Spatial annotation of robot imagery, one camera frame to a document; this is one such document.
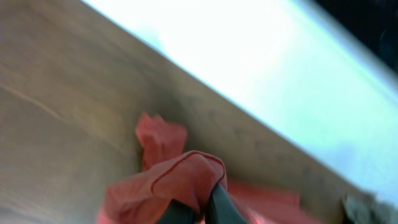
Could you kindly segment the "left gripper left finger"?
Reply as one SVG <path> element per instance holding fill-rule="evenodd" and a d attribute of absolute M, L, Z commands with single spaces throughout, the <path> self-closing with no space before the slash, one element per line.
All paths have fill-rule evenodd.
<path fill-rule="evenodd" d="M 194 224 L 195 213 L 187 205 L 171 200 L 163 215 L 157 220 L 157 224 Z"/>

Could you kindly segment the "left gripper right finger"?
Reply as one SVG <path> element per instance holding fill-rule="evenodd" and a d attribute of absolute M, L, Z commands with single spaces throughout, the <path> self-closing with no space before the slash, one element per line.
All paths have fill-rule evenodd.
<path fill-rule="evenodd" d="M 221 184 L 211 191 L 205 213 L 206 224 L 248 224 Z"/>

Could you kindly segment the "orange red t-shirt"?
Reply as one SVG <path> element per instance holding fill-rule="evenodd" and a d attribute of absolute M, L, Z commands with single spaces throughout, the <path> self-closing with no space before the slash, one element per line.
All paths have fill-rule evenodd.
<path fill-rule="evenodd" d="M 219 158 L 184 152 L 188 133 L 178 123 L 144 113 L 136 136 L 143 148 L 142 172 L 107 188 L 99 224 L 156 223 L 173 200 L 193 210 L 195 223 L 203 223 L 217 184 L 248 223 L 318 223 L 300 208 L 299 194 L 233 182 Z"/>

